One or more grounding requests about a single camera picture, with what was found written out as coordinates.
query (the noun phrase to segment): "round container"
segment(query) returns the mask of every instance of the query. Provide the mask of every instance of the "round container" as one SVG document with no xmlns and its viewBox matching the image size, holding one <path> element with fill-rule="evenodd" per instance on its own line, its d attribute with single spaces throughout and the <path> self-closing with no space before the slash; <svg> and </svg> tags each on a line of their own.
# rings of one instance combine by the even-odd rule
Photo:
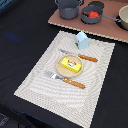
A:
<svg viewBox="0 0 128 128">
<path fill-rule="evenodd" d="M 82 67 L 81 67 L 80 71 L 78 73 L 75 73 L 65 67 L 62 67 L 61 62 L 64 58 L 67 58 L 69 60 L 72 60 L 76 63 L 81 64 Z M 83 62 L 82 62 L 81 58 L 79 58 L 78 56 L 67 54 L 65 56 L 62 56 L 59 60 L 57 60 L 56 69 L 57 69 L 58 73 L 63 77 L 66 77 L 66 78 L 76 77 L 76 76 L 80 75 L 83 71 Z"/>
<path fill-rule="evenodd" d="M 124 29 L 128 30 L 128 5 L 119 10 L 121 25 Z"/>
<path fill-rule="evenodd" d="M 95 17 L 95 18 L 92 18 L 92 17 L 87 17 L 85 15 L 83 15 L 83 12 L 91 12 L 91 11 L 94 11 L 94 12 L 97 12 L 99 14 L 99 17 Z M 93 5 L 89 5 L 89 6 L 86 6 L 82 9 L 81 11 L 81 20 L 87 24 L 95 24 L 95 23 L 98 23 L 101 18 L 102 18 L 102 9 L 98 6 L 93 6 Z"/>
<path fill-rule="evenodd" d="M 78 0 L 55 0 L 55 2 L 58 5 L 60 17 L 69 20 L 77 17 L 82 0 L 80 2 Z"/>
</svg>

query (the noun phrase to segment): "dark tablecloth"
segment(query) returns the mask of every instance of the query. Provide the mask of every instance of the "dark tablecloth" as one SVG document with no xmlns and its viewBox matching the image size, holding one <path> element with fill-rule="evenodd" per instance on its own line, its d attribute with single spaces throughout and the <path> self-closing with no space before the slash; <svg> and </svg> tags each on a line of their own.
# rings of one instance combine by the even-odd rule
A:
<svg viewBox="0 0 128 128">
<path fill-rule="evenodd" d="M 55 128 L 81 128 L 14 95 L 60 30 L 48 24 L 57 9 L 54 0 L 15 0 L 0 11 L 0 104 L 27 113 Z M 115 43 L 91 128 L 128 128 L 128 44 Z"/>
</svg>

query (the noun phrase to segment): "knife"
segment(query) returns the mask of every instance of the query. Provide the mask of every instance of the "knife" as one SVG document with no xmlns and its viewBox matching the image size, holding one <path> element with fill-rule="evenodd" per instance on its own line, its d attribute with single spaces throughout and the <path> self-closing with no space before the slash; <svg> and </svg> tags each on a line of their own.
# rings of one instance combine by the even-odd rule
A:
<svg viewBox="0 0 128 128">
<path fill-rule="evenodd" d="M 85 55 L 81 55 L 81 54 L 72 53 L 72 52 L 69 52 L 69 51 L 66 51 L 66 50 L 63 50 L 63 49 L 58 49 L 58 50 L 61 51 L 61 52 L 63 52 L 63 53 L 66 53 L 66 54 L 74 54 L 74 55 L 77 55 L 77 56 L 79 56 L 80 58 L 85 59 L 85 60 L 89 60 L 89 61 L 93 61 L 93 62 L 97 62 L 97 61 L 98 61 L 98 59 L 92 58 L 92 57 L 89 57 L 89 56 L 85 56 Z"/>
</svg>

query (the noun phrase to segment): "knife handle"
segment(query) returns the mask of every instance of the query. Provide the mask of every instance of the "knife handle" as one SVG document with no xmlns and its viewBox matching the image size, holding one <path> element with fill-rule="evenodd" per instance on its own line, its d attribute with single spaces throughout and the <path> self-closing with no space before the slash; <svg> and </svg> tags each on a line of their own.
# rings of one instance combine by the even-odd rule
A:
<svg viewBox="0 0 128 128">
<path fill-rule="evenodd" d="M 64 82 L 72 84 L 72 85 L 77 86 L 77 87 L 82 88 L 82 89 L 85 88 L 84 84 L 78 83 L 76 81 L 73 81 L 73 80 L 70 80 L 70 79 L 67 79 L 67 78 L 64 78 Z"/>
<path fill-rule="evenodd" d="M 85 55 L 78 54 L 78 56 L 80 58 L 82 58 L 82 59 L 85 59 L 85 60 L 90 60 L 90 61 L 93 61 L 93 62 L 97 62 L 98 61 L 96 58 L 92 58 L 92 57 L 85 56 Z"/>
</svg>

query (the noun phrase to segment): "beige placemat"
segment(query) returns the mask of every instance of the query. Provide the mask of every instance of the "beige placemat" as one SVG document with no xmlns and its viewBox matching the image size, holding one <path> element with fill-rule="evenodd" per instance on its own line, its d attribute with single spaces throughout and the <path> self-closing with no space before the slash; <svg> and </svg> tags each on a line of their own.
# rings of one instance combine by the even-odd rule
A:
<svg viewBox="0 0 128 128">
<path fill-rule="evenodd" d="M 84 128 L 89 128 L 115 44 L 90 39 L 88 49 L 83 51 L 79 51 L 75 45 L 72 45 L 71 51 L 76 50 L 75 52 L 81 52 L 99 60 L 97 63 L 85 60 L 84 63 L 88 66 L 84 70 L 88 77 L 81 74 L 81 76 L 74 78 L 86 84 L 87 87 L 82 90 L 64 84 L 62 81 L 56 82 L 43 75 L 44 69 L 49 68 L 57 73 L 54 65 L 50 65 L 50 62 L 56 61 L 63 54 L 58 54 L 57 48 L 67 50 L 74 42 L 74 39 L 74 34 L 60 31 L 14 95 Z"/>
</svg>

